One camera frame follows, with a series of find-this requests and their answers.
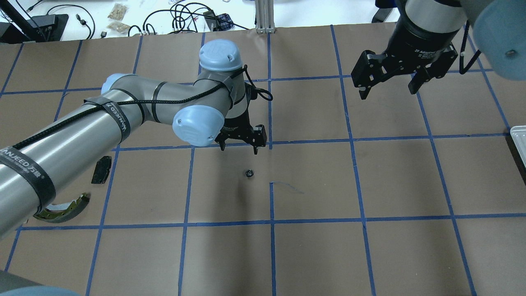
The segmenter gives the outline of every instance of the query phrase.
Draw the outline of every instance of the grid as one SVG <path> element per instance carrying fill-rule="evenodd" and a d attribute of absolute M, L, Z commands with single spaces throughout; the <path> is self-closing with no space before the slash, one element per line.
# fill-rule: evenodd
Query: grid
<path fill-rule="evenodd" d="M 275 242 L 275 225 L 279 224 L 295 224 L 295 223 L 341 223 L 341 222 L 348 222 L 348 223 L 361 223 L 363 225 L 362 227 L 362 234 L 364 239 L 364 247 L 365 247 L 365 253 L 366 253 L 366 260 L 367 260 L 367 269 L 368 269 L 368 275 L 369 275 L 369 281 L 370 281 L 370 290 L 372 295 L 376 295 L 376 287 L 375 287 L 375 278 L 374 278 L 374 271 L 375 267 L 372 265 L 371 262 L 371 252 L 369 248 L 369 238 L 368 238 L 368 228 L 367 223 L 368 222 L 379 222 L 379 221 L 424 221 L 424 220 L 451 220 L 455 232 L 455 236 L 458 243 L 458 248 L 461 254 L 462 263 L 465 269 L 466 277 L 468 279 L 469 288 L 471 290 L 472 295 L 477 295 L 476 287 L 473 284 L 473 280 L 471 277 L 471 272 L 469 268 L 469 262 L 466 258 L 466 254 L 464 252 L 464 247 L 462 243 L 462 238 L 458 229 L 457 220 L 461 219 L 486 219 L 486 218 L 516 218 L 516 217 L 526 217 L 526 213 L 519 212 L 519 213 L 490 213 L 490 214 L 455 214 L 453 210 L 453 206 L 451 204 L 451 200 L 448 193 L 448 186 L 446 184 L 446 180 L 444 178 L 444 173 L 442 171 L 442 166 L 439 158 L 439 154 L 437 152 L 437 148 L 435 146 L 435 139 L 451 139 L 451 138 L 463 138 L 463 137 L 504 137 L 509 135 L 508 133 L 491 133 L 491 134 L 472 134 L 472 135 L 463 135 L 463 134 L 448 134 L 448 135 L 434 135 L 432 133 L 427 115 L 426 110 L 424 108 L 424 104 L 422 102 L 422 98 L 420 96 L 420 93 L 417 93 L 418 103 L 421 109 L 422 117 L 426 126 L 427 135 L 418 135 L 418 136 L 390 136 L 390 137 L 361 137 L 361 138 L 355 138 L 353 137 L 351 123 L 349 120 L 349 111 L 347 108 L 347 97 L 346 97 L 346 90 L 344 88 L 344 78 L 351 77 L 350 75 L 344 75 L 342 72 L 342 65 L 340 61 L 340 53 L 338 50 L 338 42 L 335 34 L 334 27 L 330 27 L 331 34 L 332 34 L 332 41 L 334 45 L 334 50 L 336 54 L 337 59 L 337 65 L 338 65 L 338 73 L 339 75 L 333 75 L 333 76 L 314 76 L 314 77 L 289 77 L 289 78 L 272 78 L 272 65 L 271 65 L 271 36 L 267 35 L 267 59 L 268 59 L 268 78 L 267 79 L 258 79 L 255 80 L 255 82 L 267 82 L 268 83 L 268 89 L 271 91 L 272 82 L 274 81 L 292 81 L 292 80 L 324 80 L 324 79 L 331 79 L 331 78 L 338 78 L 341 86 L 341 95 L 343 98 L 343 110 L 346 117 L 346 125 L 347 125 L 347 132 L 348 132 L 348 138 L 346 139 L 324 139 L 324 140 L 296 140 L 296 141 L 273 141 L 272 138 L 272 102 L 268 102 L 268 146 L 269 149 L 272 149 L 274 145 L 294 145 L 294 144 L 309 144 L 309 143 L 349 143 L 350 149 L 351 149 L 351 157 L 352 157 L 352 166 L 355 176 L 355 183 L 357 188 L 357 195 L 358 195 L 358 203 L 359 203 L 359 212 L 360 217 L 352 217 L 352 218 L 334 218 L 334 219 L 282 219 L 277 220 L 275 219 L 275 213 L 274 213 L 274 183 L 269 183 L 269 203 L 270 203 L 270 219 L 269 220 L 253 220 L 253 221 L 229 221 L 229 222 L 189 222 L 188 216 L 189 216 L 189 207 L 190 207 L 190 194 L 191 194 L 191 184 L 192 184 L 192 178 L 193 178 L 193 168 L 194 168 L 194 158 L 195 158 L 195 152 L 197 149 L 208 149 L 208 147 L 193 147 L 189 145 L 180 145 L 180 146 L 150 146 L 150 147 L 120 147 L 117 146 L 113 149 L 115 152 L 115 158 L 113 161 L 113 167 L 110 174 L 110 177 L 108 179 L 108 189 L 105 197 L 104 202 L 104 208 L 102 212 L 102 217 L 100 219 L 99 225 L 80 225 L 80 226 L 21 226 L 17 229 L 16 236 L 13 242 L 13 246 L 11 248 L 11 252 L 9 254 L 9 259 L 7 261 L 7 264 L 5 266 L 5 271 L 9 270 L 9 266 L 11 264 L 11 260 L 13 257 L 13 254 L 16 251 L 17 247 L 17 241 L 19 238 L 19 235 L 22 231 L 31 231 L 31 230 L 78 230 L 78 229 L 92 229 L 97 230 L 97 239 L 95 243 L 95 248 L 93 252 L 93 259 L 90 267 L 89 272 L 89 278 L 88 278 L 88 284 L 86 287 L 86 296 L 90 295 L 90 289 L 92 285 L 92 279 L 94 274 L 94 269 L 97 264 L 97 255 L 98 255 L 98 248 L 100 244 L 100 238 L 102 235 L 103 230 L 106 229 L 140 229 L 140 228 L 182 228 L 183 235 L 182 235 L 182 242 L 181 242 L 181 254 L 180 254 L 180 265 L 179 265 L 179 278 L 178 278 L 178 291 L 179 295 L 181 295 L 182 287 L 183 287 L 183 276 L 184 276 L 184 270 L 185 270 L 185 252 L 186 252 L 186 240 L 187 240 L 187 231 L 188 228 L 192 227 L 216 227 L 216 226 L 234 226 L 234 225 L 270 225 L 270 249 L 271 249 L 271 282 L 272 282 L 272 295 L 277 295 L 277 281 L 276 281 L 276 242 Z M 205 34 L 203 33 L 201 38 L 201 45 L 203 45 L 205 42 Z M 471 47 L 474 49 L 474 44 L 469 38 L 469 42 L 471 44 Z M 62 103 L 64 100 L 64 97 L 67 92 L 76 92 L 76 91 L 93 91 L 93 90 L 100 90 L 100 88 L 69 88 L 69 82 L 71 80 L 73 71 L 75 69 L 75 65 L 77 62 L 77 58 L 79 56 L 81 47 L 83 42 L 80 41 L 78 44 L 78 49 L 76 51 L 75 59 L 73 61 L 73 64 L 71 66 L 69 77 L 67 79 L 66 85 L 61 90 L 45 90 L 45 91 L 19 91 L 19 92 L 6 92 L 6 87 L 9 81 L 9 78 L 16 66 L 16 63 L 18 61 L 18 58 L 20 57 L 20 54 L 22 52 L 22 49 L 24 45 L 21 45 L 17 56 L 15 58 L 15 61 L 11 67 L 11 70 L 9 72 L 9 75 L 2 87 L 2 91 L 0 92 L 0 98 L 2 95 L 10 95 L 10 94 L 29 94 L 29 93 L 49 93 L 49 92 L 56 92 L 56 93 L 62 93 L 62 98 L 60 99 L 60 103 L 58 105 L 55 120 L 58 119 L 58 115 L 60 113 Z M 139 45 L 137 49 L 135 64 L 134 64 L 134 71 L 137 70 L 137 65 L 139 62 L 139 56 L 141 47 L 143 44 L 143 37 L 139 40 Z M 504 115 L 504 112 L 500 106 L 499 100 L 495 94 L 495 91 L 493 90 L 490 81 L 487 76 L 487 72 L 491 72 L 490 69 L 485 69 L 480 61 L 478 60 L 480 69 L 479 70 L 471 70 L 470 72 L 480 72 L 482 73 L 485 82 L 487 84 L 487 87 L 490 90 L 490 93 L 494 99 L 494 102 L 499 110 L 499 113 L 502 117 L 502 120 L 506 126 L 507 129 L 510 128 L 510 125 Z M 435 216 L 386 216 L 386 217 L 370 217 L 366 215 L 366 211 L 364 209 L 363 205 L 363 199 L 362 199 L 362 192 L 361 192 L 361 183 L 360 183 L 360 173 L 359 173 L 359 166 L 357 164 L 357 158 L 356 158 L 356 149 L 355 149 L 355 143 L 360 141 L 399 141 L 399 140 L 429 140 L 434 160 L 436 162 L 436 166 L 440 175 L 440 180 L 442 184 L 442 188 L 445 194 L 446 202 L 449 209 L 449 215 L 435 215 Z M 246 146 L 244 143 L 230 143 L 227 144 L 227 146 Z M 185 214 L 184 214 L 184 222 L 183 223 L 162 223 L 162 224 L 134 224 L 134 225 L 106 225 L 105 224 L 105 216 L 106 216 L 106 210 L 108 206 L 108 201 L 110 198 L 110 193 L 112 190 L 112 184 L 114 180 L 114 175 L 116 171 L 116 166 L 118 163 L 119 153 L 121 151 L 138 151 L 138 150 L 170 150 L 170 149 L 190 149 L 190 165 L 189 165 L 189 172 L 188 172 L 188 184 L 187 184 L 187 193 L 186 193 L 186 206 L 185 206 Z"/>

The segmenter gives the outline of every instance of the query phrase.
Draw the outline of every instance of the blue joint cap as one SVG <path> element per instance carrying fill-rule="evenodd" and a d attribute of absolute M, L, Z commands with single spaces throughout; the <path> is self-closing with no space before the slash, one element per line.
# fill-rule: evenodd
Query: blue joint cap
<path fill-rule="evenodd" d="M 115 74 L 108 76 L 108 78 L 106 79 L 106 82 L 102 84 L 102 89 L 100 90 L 100 94 L 107 93 L 112 88 L 112 85 L 117 80 L 119 80 L 120 78 L 124 76 L 128 76 L 128 75 L 135 75 L 135 74 L 115 73 Z"/>
<path fill-rule="evenodd" d="M 237 45 L 224 39 L 210 41 L 199 51 L 199 64 L 206 70 L 216 72 L 234 71 L 243 67 Z"/>

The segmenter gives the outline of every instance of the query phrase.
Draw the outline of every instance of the robotic arm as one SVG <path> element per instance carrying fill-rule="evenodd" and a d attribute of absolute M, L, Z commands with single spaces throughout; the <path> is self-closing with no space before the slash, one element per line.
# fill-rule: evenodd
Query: robotic arm
<path fill-rule="evenodd" d="M 391 2 L 377 1 L 377 5 L 388 7 Z M 476 43 L 495 72 L 507 79 L 526 80 L 526 1 L 394 2 L 400 19 L 387 49 L 381 54 L 363 51 L 351 73 L 362 100 L 373 86 L 395 75 L 414 74 L 411 94 L 425 82 L 444 77 L 459 55 L 451 41 L 468 18 L 474 24 Z"/>
<path fill-rule="evenodd" d="M 0 238 L 46 208 L 56 192 L 126 139 L 146 120 L 170 124 L 182 140 L 225 149 L 226 139 L 265 147 L 263 125 L 250 125 L 248 106 L 268 91 L 244 81 L 239 49 L 227 40 L 205 44 L 203 71 L 192 86 L 114 74 L 102 95 L 32 137 L 0 149 Z"/>

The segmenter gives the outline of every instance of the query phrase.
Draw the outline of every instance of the black plug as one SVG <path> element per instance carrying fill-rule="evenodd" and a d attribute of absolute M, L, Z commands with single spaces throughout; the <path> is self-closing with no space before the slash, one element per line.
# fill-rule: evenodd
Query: black plug
<path fill-rule="evenodd" d="M 81 25 L 85 26 L 86 25 L 86 21 L 83 20 L 83 19 L 80 19 L 80 15 L 77 14 L 77 20 L 80 22 Z"/>

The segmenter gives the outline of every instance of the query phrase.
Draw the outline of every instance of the small black nut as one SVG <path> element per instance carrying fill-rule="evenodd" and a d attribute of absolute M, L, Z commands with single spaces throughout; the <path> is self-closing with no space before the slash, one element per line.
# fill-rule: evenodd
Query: small black nut
<path fill-rule="evenodd" d="M 254 171 L 253 170 L 246 170 L 245 171 L 245 176 L 247 176 L 248 178 L 253 177 L 254 176 Z"/>

